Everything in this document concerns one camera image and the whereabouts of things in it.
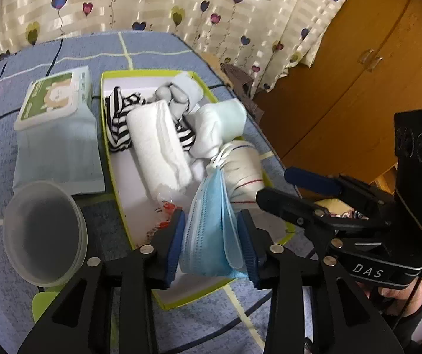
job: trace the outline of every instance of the black and white striped fabric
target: black and white striped fabric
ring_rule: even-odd
[[[120,151],[131,147],[131,136],[127,130],[125,118],[127,113],[134,109],[134,106],[145,104],[146,101],[139,93],[123,97],[121,88],[118,86],[114,88],[109,97],[105,98],[106,135],[110,151]]]
[[[125,150],[132,146],[131,136],[127,130],[126,116],[136,105],[145,105],[147,102],[139,93],[123,97],[121,88],[116,86],[113,93],[105,98],[106,135],[109,141],[109,150],[112,152]],[[175,123],[180,144],[184,151],[189,151],[194,144],[196,135],[184,117]]]
[[[184,151],[189,151],[191,146],[194,144],[194,139],[196,135],[192,130],[188,121],[184,118],[184,115],[180,118],[180,120],[175,123],[175,129],[178,133],[178,138],[180,140],[180,144],[183,147]]]

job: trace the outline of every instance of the cabinet door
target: cabinet door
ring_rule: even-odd
[[[411,0],[379,56],[285,156],[286,166],[365,182],[393,166],[394,113],[422,108],[422,0]]]
[[[260,122],[280,157],[291,150],[363,72],[357,62],[376,51],[393,30],[408,0],[347,0],[327,28],[311,68],[298,65],[255,102],[265,111]]]

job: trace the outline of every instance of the green plastic object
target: green plastic object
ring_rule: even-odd
[[[36,323],[42,314],[47,310],[47,307],[52,303],[55,297],[62,290],[63,285],[56,286],[37,293],[32,299],[32,316],[34,323]],[[111,348],[117,348],[119,345],[119,331],[117,330],[116,320],[111,316]]]
[[[32,316],[34,318],[34,323],[36,323],[47,307],[52,303],[55,297],[58,295],[56,291],[43,291],[37,293],[32,299]]]

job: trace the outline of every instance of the blue surgical mask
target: blue surgical mask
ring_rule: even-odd
[[[208,165],[191,203],[183,236],[180,268],[203,276],[247,276],[221,165],[230,150],[222,150]]]

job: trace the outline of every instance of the wipes lid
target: wipes lid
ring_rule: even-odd
[[[80,78],[75,72],[60,72],[31,82],[14,130],[20,131],[76,112]]]

